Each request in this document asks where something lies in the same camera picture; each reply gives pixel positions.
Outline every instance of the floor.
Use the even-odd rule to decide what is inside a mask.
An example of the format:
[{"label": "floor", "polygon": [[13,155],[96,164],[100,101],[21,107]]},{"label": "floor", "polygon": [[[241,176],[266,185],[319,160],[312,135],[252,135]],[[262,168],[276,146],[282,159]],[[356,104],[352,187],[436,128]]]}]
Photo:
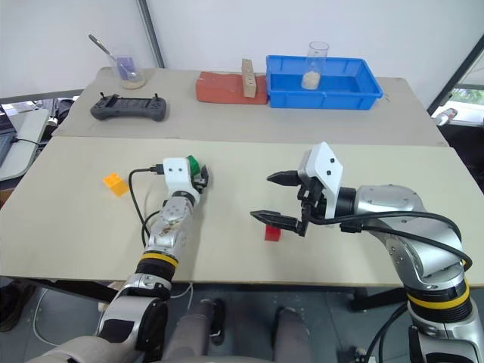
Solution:
[{"label": "floor", "polygon": [[[20,363],[51,349],[33,334],[32,319],[42,291],[37,290],[23,311],[19,324],[10,332],[0,333],[0,362]],[[186,311],[188,294],[169,302],[167,336]],[[311,334],[317,362],[350,362],[346,352],[352,346],[368,347],[373,335],[396,306],[367,312],[350,312],[351,295],[323,292],[227,292],[197,291],[194,301],[222,298],[227,305],[226,338],[221,346],[211,346],[211,355],[246,355],[271,359],[270,332],[278,306],[295,308]],[[484,312],[484,290],[473,291]],[[99,319],[98,304],[88,299],[49,290],[40,305],[37,329],[47,340],[63,343],[74,337],[93,334]],[[408,362],[408,314],[403,315],[386,337],[385,361]]]}]

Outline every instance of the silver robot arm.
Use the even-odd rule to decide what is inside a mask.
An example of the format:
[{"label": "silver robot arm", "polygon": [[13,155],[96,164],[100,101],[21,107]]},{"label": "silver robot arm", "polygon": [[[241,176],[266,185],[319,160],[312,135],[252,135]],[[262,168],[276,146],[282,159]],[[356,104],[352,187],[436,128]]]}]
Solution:
[{"label": "silver robot arm", "polygon": [[419,240],[425,237],[462,251],[457,226],[446,219],[416,216],[426,211],[417,193],[408,188],[342,188],[342,174],[333,151],[326,143],[318,144],[304,155],[298,170],[268,177],[280,185],[300,186],[301,220],[268,210],[251,214],[301,236],[309,223],[341,223],[342,231],[369,231],[387,249],[407,291],[413,321],[409,329],[412,362],[484,363],[484,330],[460,256]]},{"label": "silver robot arm", "polygon": [[168,199],[150,228],[135,273],[104,313],[99,334],[77,337],[30,363],[123,363],[163,348],[172,277],[188,240],[194,207],[208,184],[208,172],[205,166],[200,171],[193,158],[164,159],[161,169]]}]

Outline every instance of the white tabletop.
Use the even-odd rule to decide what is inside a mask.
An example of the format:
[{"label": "white tabletop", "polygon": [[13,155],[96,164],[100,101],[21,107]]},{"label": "white tabletop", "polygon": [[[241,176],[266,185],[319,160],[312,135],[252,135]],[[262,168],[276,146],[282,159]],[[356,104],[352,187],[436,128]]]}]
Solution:
[{"label": "white tabletop", "polygon": [[[193,154],[208,166],[211,182],[195,209],[177,281],[400,285],[385,248],[366,233],[311,225],[304,239],[283,231],[277,243],[263,240],[264,226],[249,211],[300,213],[297,189],[265,177],[296,168],[309,147],[55,137],[0,210],[0,275],[124,280],[142,252],[140,223],[129,194],[116,197],[102,178],[112,172],[126,178],[164,157]],[[475,262],[468,280],[484,285],[484,198],[453,149],[331,147],[345,168],[343,186],[404,185],[427,210],[453,219]],[[161,175],[136,175],[134,189],[145,215],[166,196]]]},{"label": "white tabletop", "polygon": [[[40,142],[48,121],[47,110],[34,110],[9,117],[17,130],[17,138]],[[33,161],[37,145],[18,141],[11,145],[7,157],[0,166],[0,182],[25,174]]]},{"label": "white tabletop", "polygon": [[[99,71],[56,131],[64,136],[182,138],[208,141],[293,142],[315,144],[397,144],[446,146],[422,104],[403,78],[378,78],[384,95],[371,110],[295,110],[268,105],[199,102],[199,71],[147,70],[148,81],[136,90],[121,88],[110,68]],[[105,95],[166,99],[166,119],[96,120],[89,109]]]}]

